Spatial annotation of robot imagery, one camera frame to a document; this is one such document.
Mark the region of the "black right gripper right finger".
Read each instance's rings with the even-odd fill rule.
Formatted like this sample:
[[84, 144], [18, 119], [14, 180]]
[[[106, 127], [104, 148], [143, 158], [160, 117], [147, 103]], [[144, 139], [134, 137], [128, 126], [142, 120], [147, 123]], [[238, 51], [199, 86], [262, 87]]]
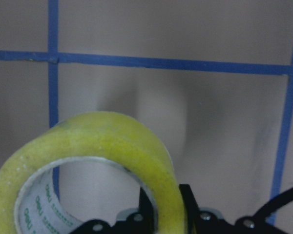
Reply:
[[198, 215], [199, 215], [200, 209], [195, 200], [195, 196], [189, 184], [180, 184], [179, 190], [181, 192], [184, 207], [186, 210], [186, 218], [187, 218], [187, 232], [186, 233], [197, 234], [198, 233], [197, 224], [199, 223]]

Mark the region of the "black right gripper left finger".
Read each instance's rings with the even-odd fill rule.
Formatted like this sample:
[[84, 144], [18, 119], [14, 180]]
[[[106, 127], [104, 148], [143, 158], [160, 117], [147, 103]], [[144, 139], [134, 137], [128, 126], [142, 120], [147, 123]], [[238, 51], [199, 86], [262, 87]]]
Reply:
[[156, 231], [156, 212], [144, 189], [139, 191], [138, 230], [140, 234], [154, 234]]

